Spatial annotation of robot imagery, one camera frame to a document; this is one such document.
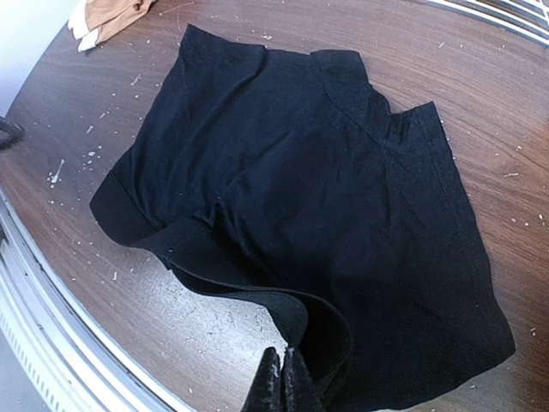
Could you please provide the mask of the black underwear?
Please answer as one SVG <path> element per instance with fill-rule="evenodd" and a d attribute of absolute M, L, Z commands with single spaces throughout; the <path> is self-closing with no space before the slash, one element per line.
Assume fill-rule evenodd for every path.
<path fill-rule="evenodd" d="M 90 209 L 192 292 L 265 307 L 324 411 L 408 409 L 515 353 L 437 108 L 392 112 L 355 51 L 188 26 Z"/>

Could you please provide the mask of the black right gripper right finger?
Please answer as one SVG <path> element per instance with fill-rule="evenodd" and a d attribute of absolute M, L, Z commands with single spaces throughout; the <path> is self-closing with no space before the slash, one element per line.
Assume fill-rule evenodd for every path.
<path fill-rule="evenodd" d="M 314 390 L 303 356 L 298 350 L 287 350 L 282 368 L 283 411 L 324 411 Z"/>

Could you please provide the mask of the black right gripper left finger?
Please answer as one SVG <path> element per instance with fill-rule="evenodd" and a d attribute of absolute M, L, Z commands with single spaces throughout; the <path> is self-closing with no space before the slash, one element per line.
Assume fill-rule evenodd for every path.
<path fill-rule="evenodd" d="M 242 410 L 244 412 L 281 412 L 281 362 L 273 347 L 262 354 Z"/>

